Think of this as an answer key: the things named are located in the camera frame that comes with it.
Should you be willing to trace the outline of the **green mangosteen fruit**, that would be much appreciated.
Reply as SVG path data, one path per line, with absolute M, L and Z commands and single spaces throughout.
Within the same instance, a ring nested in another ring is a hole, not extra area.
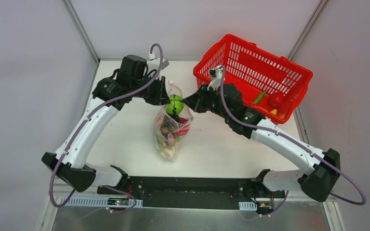
M 166 113 L 175 116 L 179 115 L 184 109 L 182 97 L 176 94 L 172 94 L 169 96 L 169 98 L 170 103 L 166 107 Z

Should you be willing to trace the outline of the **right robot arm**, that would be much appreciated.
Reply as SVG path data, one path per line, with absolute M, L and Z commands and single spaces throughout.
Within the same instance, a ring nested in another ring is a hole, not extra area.
M 340 155 L 334 149 L 323 151 L 284 133 L 270 119 L 248 107 L 234 84 L 225 84 L 224 96 L 202 84 L 192 95 L 183 99 L 196 113 L 210 111 L 225 120 L 237 134 L 262 143 L 298 167 L 298 170 L 274 171 L 264 169 L 255 178 L 254 191 L 267 197 L 275 191 L 302 191 L 318 202 L 327 200 L 339 173 L 330 165 L 340 168 Z

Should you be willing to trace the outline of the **dark grape bunch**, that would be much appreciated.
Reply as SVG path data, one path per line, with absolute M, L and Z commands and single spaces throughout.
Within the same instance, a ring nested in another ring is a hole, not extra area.
M 179 124 L 184 124 L 188 122 L 188 119 L 180 117 L 179 115 L 171 115 L 171 118 Z

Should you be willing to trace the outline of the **clear zip top bag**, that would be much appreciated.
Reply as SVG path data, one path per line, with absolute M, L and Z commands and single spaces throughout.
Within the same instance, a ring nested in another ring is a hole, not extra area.
M 160 107 L 154 120 L 156 148 L 165 161 L 174 161 L 178 155 L 179 143 L 190 131 L 194 119 L 189 107 L 183 102 L 181 89 L 168 82 L 169 103 Z

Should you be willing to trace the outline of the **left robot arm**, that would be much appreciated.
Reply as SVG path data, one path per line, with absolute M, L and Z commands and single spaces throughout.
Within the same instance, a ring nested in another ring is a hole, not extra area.
M 128 182 L 122 178 L 124 172 L 115 166 L 95 166 L 87 163 L 88 155 L 108 123 L 132 96 L 111 102 L 118 96 L 130 93 L 156 79 L 145 89 L 134 94 L 150 105 L 164 105 L 170 102 L 166 91 L 165 77 L 161 72 L 169 61 L 167 58 L 150 59 L 127 55 L 120 68 L 110 77 L 101 79 L 95 86 L 86 110 L 67 140 L 54 152 L 46 152 L 42 162 L 57 177 L 77 192 L 91 186 L 107 185 L 115 194 L 127 191 Z

